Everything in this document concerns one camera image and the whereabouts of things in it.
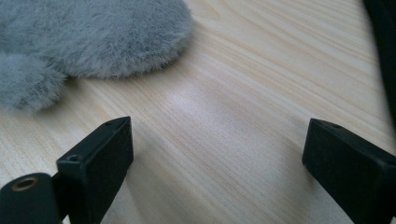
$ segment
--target metal threaded hole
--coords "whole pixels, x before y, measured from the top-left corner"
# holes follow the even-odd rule
[[[36,185],[38,182],[37,177],[26,177],[20,181],[18,181],[17,183],[15,183],[11,189],[13,191],[24,191],[27,189],[32,188],[34,185]]]

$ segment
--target wood grain surface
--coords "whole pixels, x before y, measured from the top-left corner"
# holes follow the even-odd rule
[[[305,170],[311,118],[396,154],[358,0],[186,0],[191,44],[163,70],[70,79],[36,115],[0,113],[0,186],[130,116],[134,163],[103,223],[352,223]]]

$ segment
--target faux fur glove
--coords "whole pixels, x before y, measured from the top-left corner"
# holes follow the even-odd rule
[[[0,109],[36,112],[71,77],[159,69],[187,45],[182,0],[1,0]]]

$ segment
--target tabletop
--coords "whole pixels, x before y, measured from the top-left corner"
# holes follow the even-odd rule
[[[186,3],[193,36],[164,69],[71,78],[50,109],[0,113],[0,186],[55,174],[97,126],[130,116],[134,162],[102,223],[352,223],[302,155],[311,118],[396,155],[362,2]]]

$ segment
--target gray fur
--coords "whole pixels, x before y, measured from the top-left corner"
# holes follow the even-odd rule
[[[0,107],[48,107],[67,76],[159,69],[191,30],[182,0],[0,0]]]

